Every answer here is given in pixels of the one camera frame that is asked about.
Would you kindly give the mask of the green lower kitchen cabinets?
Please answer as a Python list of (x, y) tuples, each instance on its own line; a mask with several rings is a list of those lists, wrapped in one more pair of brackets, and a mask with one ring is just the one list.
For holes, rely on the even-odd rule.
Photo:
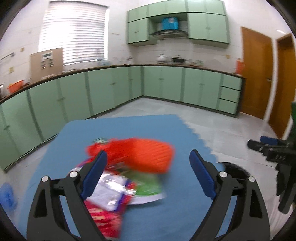
[(75, 71), (30, 84), (1, 101), (1, 168), (85, 120), (141, 97), (237, 116), (245, 79), (175, 65), (120, 65)]

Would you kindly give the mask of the blue foam table mat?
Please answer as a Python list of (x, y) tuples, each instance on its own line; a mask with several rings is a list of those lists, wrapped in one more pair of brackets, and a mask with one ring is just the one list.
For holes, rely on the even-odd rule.
[(115, 152), (140, 174), (158, 175), (165, 198), (131, 206), (124, 215), (121, 240), (189, 240), (201, 224), (211, 200), (206, 197), (189, 163), (196, 149), (218, 170), (211, 149), (176, 115), (96, 118), (71, 121), (49, 145), (33, 174), (22, 202), (18, 229), (27, 232), (32, 200), (41, 178), (65, 177), (88, 158), (87, 147), (97, 138), (117, 139)]

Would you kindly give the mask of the brown wooden door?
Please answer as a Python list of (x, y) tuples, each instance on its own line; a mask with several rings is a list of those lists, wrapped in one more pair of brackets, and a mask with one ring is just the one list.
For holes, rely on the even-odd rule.
[(263, 119), (273, 76), (272, 40), (264, 34), (242, 27), (243, 77), (241, 111)]
[(269, 125), (282, 138), (290, 119), (290, 105), (295, 99), (295, 46), (292, 34), (277, 40), (277, 86)]

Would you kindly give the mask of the orange thermos flask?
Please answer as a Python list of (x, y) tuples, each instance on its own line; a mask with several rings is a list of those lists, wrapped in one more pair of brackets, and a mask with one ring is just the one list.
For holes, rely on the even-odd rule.
[(241, 60), (241, 58), (238, 58), (236, 60), (236, 70), (235, 70), (235, 74), (237, 75), (242, 75), (243, 73), (243, 69), (244, 69), (244, 62)]

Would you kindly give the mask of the black wok pan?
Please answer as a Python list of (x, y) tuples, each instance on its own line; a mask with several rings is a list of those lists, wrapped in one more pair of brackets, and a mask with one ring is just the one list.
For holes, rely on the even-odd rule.
[(171, 60), (172, 60), (173, 63), (175, 63), (175, 64), (184, 64), (184, 63), (185, 63), (185, 59), (182, 58), (182, 57), (180, 57), (179, 55), (173, 57)]

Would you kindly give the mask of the blue box on hood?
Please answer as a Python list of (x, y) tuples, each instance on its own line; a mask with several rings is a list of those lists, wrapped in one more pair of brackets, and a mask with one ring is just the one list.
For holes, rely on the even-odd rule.
[(162, 30), (178, 30), (179, 20), (176, 17), (167, 17), (162, 19)]

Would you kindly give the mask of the white window blinds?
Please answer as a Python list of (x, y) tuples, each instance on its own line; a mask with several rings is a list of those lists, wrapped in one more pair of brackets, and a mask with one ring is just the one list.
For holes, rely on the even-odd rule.
[(50, 1), (43, 17), (39, 51), (61, 48), (63, 64), (104, 60), (108, 7), (85, 1)]

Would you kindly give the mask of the range hood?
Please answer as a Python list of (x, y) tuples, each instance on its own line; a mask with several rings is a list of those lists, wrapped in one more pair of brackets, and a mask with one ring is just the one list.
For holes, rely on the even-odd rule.
[(182, 30), (160, 30), (152, 33), (151, 36), (158, 40), (175, 38), (188, 39), (188, 33)]

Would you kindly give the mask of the green kitchen cabinets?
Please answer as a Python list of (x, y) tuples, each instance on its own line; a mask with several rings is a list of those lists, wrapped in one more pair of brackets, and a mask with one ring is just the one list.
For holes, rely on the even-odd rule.
[(237, 116), (245, 79), (175, 65), (120, 65), (75, 71), (30, 84), (1, 101), (1, 168), (85, 120), (141, 97)]
[(127, 12), (126, 42), (153, 45), (184, 38), (193, 44), (227, 48), (229, 22), (223, 1), (160, 1)]

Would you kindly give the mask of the brown cardboard box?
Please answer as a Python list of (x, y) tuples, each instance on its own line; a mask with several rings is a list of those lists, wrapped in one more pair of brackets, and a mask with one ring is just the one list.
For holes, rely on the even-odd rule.
[(63, 71), (63, 48), (50, 49), (30, 55), (31, 82), (38, 82)]

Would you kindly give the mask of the white cooking pot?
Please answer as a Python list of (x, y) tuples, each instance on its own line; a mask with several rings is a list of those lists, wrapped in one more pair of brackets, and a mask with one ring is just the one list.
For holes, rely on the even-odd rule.
[(157, 63), (158, 64), (166, 64), (168, 62), (168, 58), (166, 55), (164, 54), (159, 54), (157, 56)]

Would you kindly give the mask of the green white paper packet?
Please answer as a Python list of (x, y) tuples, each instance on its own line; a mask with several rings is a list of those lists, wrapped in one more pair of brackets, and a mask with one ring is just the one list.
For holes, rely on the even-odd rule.
[(127, 178), (128, 187), (134, 190), (129, 205), (152, 203), (166, 197), (156, 174), (125, 170), (120, 175)]

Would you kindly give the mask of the green upper kitchen cabinets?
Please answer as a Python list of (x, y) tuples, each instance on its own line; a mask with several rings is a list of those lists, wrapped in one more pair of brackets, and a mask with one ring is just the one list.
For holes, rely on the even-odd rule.
[(160, 1), (127, 12), (126, 42), (153, 45), (184, 38), (193, 44), (227, 48), (229, 22), (223, 1)]

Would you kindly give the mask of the orange foam fruit net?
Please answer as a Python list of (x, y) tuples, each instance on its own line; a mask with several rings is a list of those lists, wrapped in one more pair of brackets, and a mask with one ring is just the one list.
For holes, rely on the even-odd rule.
[(86, 148), (88, 162), (100, 151), (107, 153), (107, 167), (122, 163), (125, 167), (153, 174), (168, 172), (174, 158), (172, 145), (148, 138), (110, 139), (96, 142)]

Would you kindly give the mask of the white purple snack wrapper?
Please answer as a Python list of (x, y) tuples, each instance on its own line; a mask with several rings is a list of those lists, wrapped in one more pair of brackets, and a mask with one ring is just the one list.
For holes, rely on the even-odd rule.
[(120, 211), (121, 205), (127, 199), (133, 198), (137, 184), (129, 178), (106, 168), (98, 180), (94, 191), (85, 200), (105, 211)]

